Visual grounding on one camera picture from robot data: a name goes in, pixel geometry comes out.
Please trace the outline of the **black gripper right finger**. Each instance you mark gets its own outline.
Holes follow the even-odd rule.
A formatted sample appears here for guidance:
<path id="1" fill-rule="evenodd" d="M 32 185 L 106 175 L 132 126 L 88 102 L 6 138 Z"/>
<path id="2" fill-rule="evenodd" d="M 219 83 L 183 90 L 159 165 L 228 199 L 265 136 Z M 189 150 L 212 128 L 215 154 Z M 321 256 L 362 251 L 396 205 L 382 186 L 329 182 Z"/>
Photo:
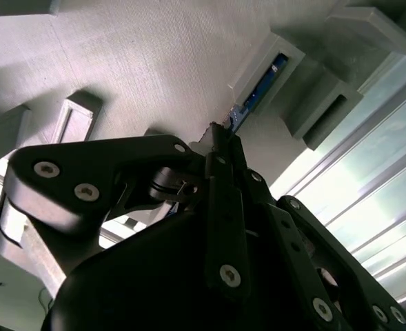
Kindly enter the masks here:
<path id="1" fill-rule="evenodd" d="M 263 249 L 277 257 L 280 329 L 406 330 L 406 311 L 302 203 L 271 196 L 248 168 L 239 137 L 233 164 L 254 206 Z"/>

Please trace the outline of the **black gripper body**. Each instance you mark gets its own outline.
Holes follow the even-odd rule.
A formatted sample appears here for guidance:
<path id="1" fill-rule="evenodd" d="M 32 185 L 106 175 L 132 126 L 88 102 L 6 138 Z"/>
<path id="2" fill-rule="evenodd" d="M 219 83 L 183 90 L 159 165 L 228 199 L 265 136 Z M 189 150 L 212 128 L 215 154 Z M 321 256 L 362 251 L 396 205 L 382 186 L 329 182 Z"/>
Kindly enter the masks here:
<path id="1" fill-rule="evenodd" d="M 237 172 L 202 204 L 88 259 L 61 286 L 44 330 L 282 330 L 282 280 Z"/>

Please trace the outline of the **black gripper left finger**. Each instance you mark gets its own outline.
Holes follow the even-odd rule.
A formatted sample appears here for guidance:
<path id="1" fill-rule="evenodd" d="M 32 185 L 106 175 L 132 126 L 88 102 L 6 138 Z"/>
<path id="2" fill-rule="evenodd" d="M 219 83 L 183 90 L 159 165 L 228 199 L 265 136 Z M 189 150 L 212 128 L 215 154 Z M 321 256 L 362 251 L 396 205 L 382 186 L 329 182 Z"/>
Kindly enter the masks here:
<path id="1" fill-rule="evenodd" d="M 196 210 L 209 177 L 232 175 L 234 137 L 211 124 L 205 154 L 168 134 L 22 148 L 8 164 L 0 232 L 55 300 L 83 262 Z"/>

